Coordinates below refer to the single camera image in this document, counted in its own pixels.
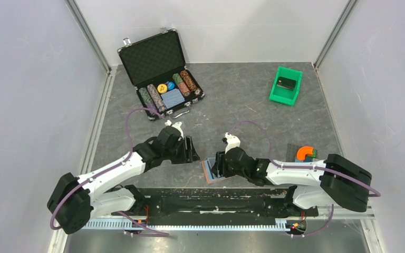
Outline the tan leather card holder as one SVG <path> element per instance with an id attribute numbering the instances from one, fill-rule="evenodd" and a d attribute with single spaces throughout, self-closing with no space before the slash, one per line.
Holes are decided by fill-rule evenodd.
<path id="1" fill-rule="evenodd" d="M 205 174 L 205 178 L 206 178 L 206 182 L 208 184 L 212 184 L 215 182 L 220 182 L 226 179 L 231 179 L 231 178 L 235 178 L 236 176 L 232 176 L 232 177 L 218 177 L 215 176 L 212 172 L 211 172 L 211 168 L 213 167 L 213 165 L 215 164 L 216 159 L 214 157 L 211 158 L 206 158 L 204 161 L 201 162 L 201 166 L 203 168 L 204 174 Z"/>

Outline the black credit card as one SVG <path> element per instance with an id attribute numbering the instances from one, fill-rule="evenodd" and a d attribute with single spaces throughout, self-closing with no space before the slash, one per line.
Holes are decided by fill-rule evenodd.
<path id="1" fill-rule="evenodd" d="M 292 90 L 294 90 L 296 88 L 297 81 L 280 76 L 280 77 L 277 78 L 277 85 L 279 87 L 281 87 L 281 88 L 292 91 Z"/>

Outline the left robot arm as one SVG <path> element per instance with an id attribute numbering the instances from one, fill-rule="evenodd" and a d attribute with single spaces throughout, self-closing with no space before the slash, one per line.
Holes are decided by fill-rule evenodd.
<path id="1" fill-rule="evenodd" d="M 87 174 L 61 176 L 47 202 L 51 229 L 67 235 L 82 229 L 91 219 L 114 212 L 138 215 L 144 196 L 135 186 L 113 190 L 116 185 L 170 161 L 172 164 L 199 160 L 192 137 L 176 124 L 166 126 L 156 137 L 141 142 L 121 158 Z"/>

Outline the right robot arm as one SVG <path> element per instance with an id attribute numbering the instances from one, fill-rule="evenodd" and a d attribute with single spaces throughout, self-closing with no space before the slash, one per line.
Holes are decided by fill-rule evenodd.
<path id="1" fill-rule="evenodd" d="M 323 205 L 339 205 L 365 212 L 370 197 L 372 174 L 339 154 L 314 162 L 282 162 L 253 158 L 240 147 L 218 152 L 210 169 L 217 177 L 240 176 L 256 186 L 288 185 L 284 210 L 297 215 Z"/>

